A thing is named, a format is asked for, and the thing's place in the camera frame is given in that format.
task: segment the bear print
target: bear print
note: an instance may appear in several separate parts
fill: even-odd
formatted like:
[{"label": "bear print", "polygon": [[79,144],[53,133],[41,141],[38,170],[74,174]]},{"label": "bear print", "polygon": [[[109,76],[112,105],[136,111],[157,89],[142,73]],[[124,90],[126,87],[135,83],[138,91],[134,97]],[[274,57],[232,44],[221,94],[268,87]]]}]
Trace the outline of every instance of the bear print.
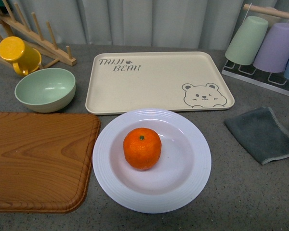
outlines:
[{"label": "bear print", "polygon": [[208,83],[206,86],[185,83],[182,88],[185,90],[184,102],[191,107],[224,107],[227,103],[227,99],[218,91],[215,83]]}]

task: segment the purple cup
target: purple cup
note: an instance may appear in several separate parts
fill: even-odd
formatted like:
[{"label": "purple cup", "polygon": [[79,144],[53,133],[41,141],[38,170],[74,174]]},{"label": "purple cup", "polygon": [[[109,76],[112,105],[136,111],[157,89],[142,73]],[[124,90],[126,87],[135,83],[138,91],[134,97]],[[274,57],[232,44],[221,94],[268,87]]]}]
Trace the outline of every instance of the purple cup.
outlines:
[{"label": "purple cup", "polygon": [[276,23],[265,36],[253,65],[262,71],[279,73],[285,70],[288,59],[289,23]]}]

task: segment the gray cloth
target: gray cloth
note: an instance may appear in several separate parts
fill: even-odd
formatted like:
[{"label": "gray cloth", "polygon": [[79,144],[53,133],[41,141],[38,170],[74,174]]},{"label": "gray cloth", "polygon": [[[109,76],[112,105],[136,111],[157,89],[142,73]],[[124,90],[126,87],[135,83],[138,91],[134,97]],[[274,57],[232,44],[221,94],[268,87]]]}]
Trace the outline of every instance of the gray cloth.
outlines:
[{"label": "gray cloth", "polygon": [[260,164],[289,157],[289,131],[278,122],[271,108],[261,107],[224,122]]}]

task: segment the yellow cup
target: yellow cup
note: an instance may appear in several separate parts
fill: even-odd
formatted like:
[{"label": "yellow cup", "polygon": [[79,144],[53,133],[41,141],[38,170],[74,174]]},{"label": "yellow cup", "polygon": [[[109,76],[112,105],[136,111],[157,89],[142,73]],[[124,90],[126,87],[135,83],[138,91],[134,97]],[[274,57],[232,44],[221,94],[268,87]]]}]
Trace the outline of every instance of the yellow cup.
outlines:
[{"label": "yellow cup", "polygon": [[0,57],[11,63],[15,72],[23,77],[36,71],[42,61],[39,51],[15,36],[1,41]]}]

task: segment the orange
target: orange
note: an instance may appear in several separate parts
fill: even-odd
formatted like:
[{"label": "orange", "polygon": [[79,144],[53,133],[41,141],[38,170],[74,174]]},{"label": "orange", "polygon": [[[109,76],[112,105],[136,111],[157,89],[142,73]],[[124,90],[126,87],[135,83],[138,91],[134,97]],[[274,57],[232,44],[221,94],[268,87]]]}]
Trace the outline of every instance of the orange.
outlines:
[{"label": "orange", "polygon": [[140,170],[152,168],[158,162],[161,148],[159,135],[149,128],[136,128],[123,141],[126,161]]}]

